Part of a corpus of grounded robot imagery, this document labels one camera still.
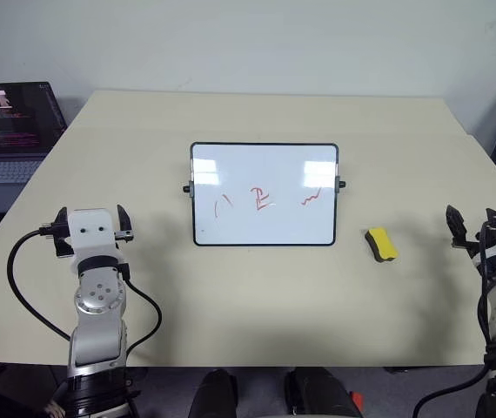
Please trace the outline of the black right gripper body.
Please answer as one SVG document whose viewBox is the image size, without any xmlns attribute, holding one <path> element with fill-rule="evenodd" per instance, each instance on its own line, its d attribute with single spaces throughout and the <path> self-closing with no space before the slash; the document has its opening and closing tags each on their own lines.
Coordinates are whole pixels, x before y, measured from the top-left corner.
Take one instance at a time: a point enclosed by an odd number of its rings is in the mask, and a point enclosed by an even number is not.
<svg viewBox="0 0 496 418">
<path fill-rule="evenodd" d="M 467 246 L 453 246 L 466 250 L 469 257 L 474 259 L 480 255 L 481 251 L 485 252 L 486 259 L 496 257 L 496 221 L 487 221 L 484 232 L 478 232 L 475 241 L 468 240 Z"/>
</svg>

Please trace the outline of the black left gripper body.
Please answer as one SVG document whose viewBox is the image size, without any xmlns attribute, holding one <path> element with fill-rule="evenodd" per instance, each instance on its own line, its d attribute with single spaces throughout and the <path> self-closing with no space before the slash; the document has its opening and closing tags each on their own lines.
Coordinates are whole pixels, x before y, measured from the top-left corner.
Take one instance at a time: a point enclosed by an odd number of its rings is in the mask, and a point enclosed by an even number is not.
<svg viewBox="0 0 496 418">
<path fill-rule="evenodd" d="M 91 250 L 93 256 L 108 253 L 109 248 L 118 250 L 118 241 L 130 242 L 134 239 L 133 231 L 114 231 L 111 224 L 106 225 L 101 221 L 95 221 L 91 225 L 78 225 L 77 228 L 72 228 L 69 221 L 67 227 L 56 227 L 52 222 L 40 227 L 40 235 L 53 239 L 59 258 L 76 255 L 78 249 Z"/>
</svg>

